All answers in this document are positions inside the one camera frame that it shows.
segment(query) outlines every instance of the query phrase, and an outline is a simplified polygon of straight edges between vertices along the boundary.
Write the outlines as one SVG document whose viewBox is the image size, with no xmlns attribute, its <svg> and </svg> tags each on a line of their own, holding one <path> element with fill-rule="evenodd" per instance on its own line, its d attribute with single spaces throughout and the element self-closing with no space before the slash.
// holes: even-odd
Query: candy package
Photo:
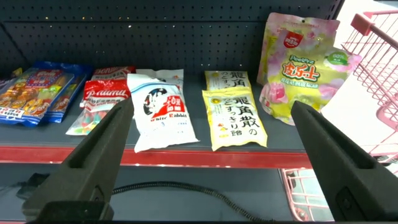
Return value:
<svg viewBox="0 0 398 224">
<path fill-rule="evenodd" d="M 22 74 L 22 69 L 18 68 L 11 73 L 10 77 L 0 80 L 0 93 L 3 93 L 4 89 L 8 88 L 11 83 L 14 83 L 20 74 Z"/>
<path fill-rule="evenodd" d="M 267 82 L 267 52 L 275 44 L 279 33 L 282 30 L 289 30 L 301 34 L 305 37 L 304 42 L 308 41 L 313 44 L 323 42 L 325 45 L 332 46 L 336 30 L 340 24 L 337 20 L 325 20 L 318 18 L 302 18 L 299 16 L 279 14 L 272 12 L 269 14 L 264 38 L 262 41 L 262 51 L 259 72 L 257 74 L 257 82 L 261 85 Z"/>
<path fill-rule="evenodd" d="M 269 49 L 268 83 L 260 102 L 264 110 L 294 125 L 290 111 L 294 101 L 320 110 L 335 95 L 361 61 L 359 55 L 287 30 Z"/>
<path fill-rule="evenodd" d="M 220 90 L 236 86 L 251 87 L 247 72 L 205 71 L 207 90 Z"/>
<path fill-rule="evenodd" d="M 257 114 L 249 87 L 203 90 L 210 125 L 211 148 L 256 142 L 267 147 L 267 133 Z"/>
<path fill-rule="evenodd" d="M 69 63 L 53 63 L 53 62 L 36 62 L 34 67 L 45 69 L 64 69 L 76 70 L 80 72 L 75 73 L 75 79 L 67 86 L 58 100 L 47 110 L 42 118 L 42 121 L 51 123 L 61 123 L 66 110 L 71 105 L 71 102 L 76 97 L 78 91 L 84 86 L 87 78 L 93 72 L 93 67 L 89 65 L 76 65 Z"/>
<path fill-rule="evenodd" d="M 136 152 L 198 141 L 176 85 L 141 74 L 129 74 L 127 85 L 140 133 Z"/>
<path fill-rule="evenodd" d="M 37 65 L 26 70 L 0 95 L 0 123 L 36 126 L 81 72 L 81 67 L 46 69 Z"/>
<path fill-rule="evenodd" d="M 68 129 L 68 135 L 87 135 L 114 105 L 129 98 L 125 80 L 92 80 L 85 85 L 87 99 L 83 112 Z"/>
<path fill-rule="evenodd" d="M 125 80 L 128 73 L 135 72 L 136 68 L 134 66 L 99 68 L 94 71 L 91 80 Z M 81 108 L 85 107 L 86 100 L 85 97 L 81 99 Z"/>
<path fill-rule="evenodd" d="M 182 87 L 184 83 L 184 69 L 159 71 L 154 71 L 152 69 L 137 69 L 136 73 L 148 75 L 151 78 L 157 78 L 160 81 L 174 84 L 183 93 Z"/>
</svg>

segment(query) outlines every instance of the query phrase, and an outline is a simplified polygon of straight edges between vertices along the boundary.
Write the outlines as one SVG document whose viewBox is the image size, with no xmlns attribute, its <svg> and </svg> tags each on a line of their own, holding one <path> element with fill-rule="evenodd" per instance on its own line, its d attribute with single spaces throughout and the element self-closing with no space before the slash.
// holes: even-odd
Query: pink packaging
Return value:
<svg viewBox="0 0 398 224">
<path fill-rule="evenodd" d="M 270 13 L 264 31 L 257 82 L 261 85 L 267 83 L 267 52 L 276 42 L 281 30 L 287 29 L 291 32 L 303 35 L 306 39 L 316 39 L 319 42 L 332 46 L 339 24 L 340 21 L 337 20 L 325 20 L 311 17 L 303 18 L 276 12 Z"/>
</svg>

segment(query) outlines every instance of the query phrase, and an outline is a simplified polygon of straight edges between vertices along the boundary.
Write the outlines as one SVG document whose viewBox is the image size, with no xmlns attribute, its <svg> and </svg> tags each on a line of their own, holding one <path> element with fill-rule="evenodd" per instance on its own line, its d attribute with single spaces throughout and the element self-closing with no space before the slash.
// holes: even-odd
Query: red shelf edge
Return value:
<svg viewBox="0 0 398 224">
<path fill-rule="evenodd" d="M 2 163 L 59 164 L 72 147 L 1 146 Z M 311 168 L 304 153 L 159 151 L 135 153 L 125 149 L 122 166 L 219 167 L 219 168 Z"/>
</svg>

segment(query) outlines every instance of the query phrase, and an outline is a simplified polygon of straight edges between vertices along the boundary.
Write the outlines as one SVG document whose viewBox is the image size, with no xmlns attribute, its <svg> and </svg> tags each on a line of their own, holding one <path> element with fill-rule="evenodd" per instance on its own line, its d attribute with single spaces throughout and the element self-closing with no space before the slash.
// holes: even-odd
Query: black pegboard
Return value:
<svg viewBox="0 0 398 224">
<path fill-rule="evenodd" d="M 270 12 L 335 18 L 344 0 L 2 0 L 21 57 L 256 74 Z"/>
<path fill-rule="evenodd" d="M 6 28 L 29 62 L 97 66 L 247 70 L 258 65 L 264 24 L 258 22 L 37 22 Z"/>
<path fill-rule="evenodd" d="M 0 75 L 6 77 L 18 67 L 26 68 L 27 61 L 0 26 Z"/>
<path fill-rule="evenodd" d="M 2 21 L 265 21 L 270 12 L 329 19 L 342 0 L 2 0 Z"/>
</svg>

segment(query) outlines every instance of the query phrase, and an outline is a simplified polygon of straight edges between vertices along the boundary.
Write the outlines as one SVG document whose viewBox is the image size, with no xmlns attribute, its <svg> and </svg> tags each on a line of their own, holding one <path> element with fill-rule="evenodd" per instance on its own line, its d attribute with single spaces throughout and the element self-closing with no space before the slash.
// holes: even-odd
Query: shelf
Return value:
<svg viewBox="0 0 398 224">
<path fill-rule="evenodd" d="M 126 166 L 187 166 L 187 167 L 310 167 L 308 157 L 294 126 L 289 126 L 266 114 L 258 103 L 261 86 L 253 83 L 259 116 L 268 134 L 268 148 L 247 144 L 211 150 L 210 129 L 201 91 L 204 76 L 185 74 L 185 99 L 195 134 L 200 142 L 170 146 L 135 153 L 139 137 L 135 121 L 131 121 L 122 165 Z M 60 124 L 40 124 L 35 128 L 0 125 L 0 162 L 61 163 L 83 139 L 65 132 L 81 113 L 75 99 L 65 120 Z"/>
</svg>

